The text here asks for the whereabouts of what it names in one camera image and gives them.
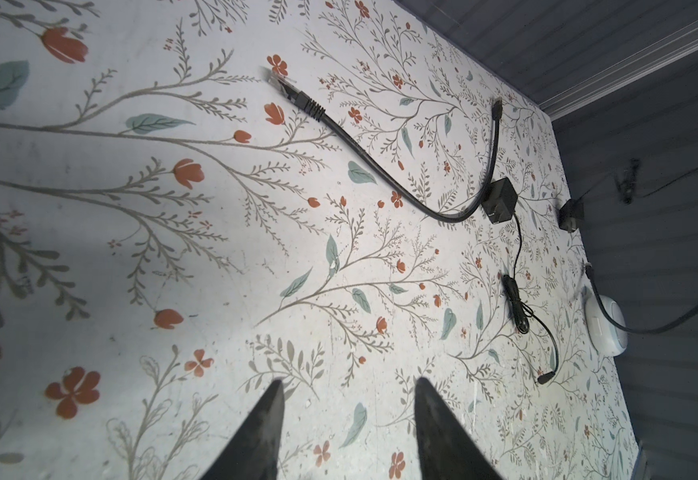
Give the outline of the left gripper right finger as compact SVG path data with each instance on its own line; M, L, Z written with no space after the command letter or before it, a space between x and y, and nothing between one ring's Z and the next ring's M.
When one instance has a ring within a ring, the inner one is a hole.
M425 377L416 381L414 416L423 479L501 479Z

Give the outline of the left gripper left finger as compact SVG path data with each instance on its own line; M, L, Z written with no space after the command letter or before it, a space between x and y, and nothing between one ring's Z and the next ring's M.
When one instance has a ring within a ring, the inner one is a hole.
M284 384L276 379L201 479L276 479L284 411Z

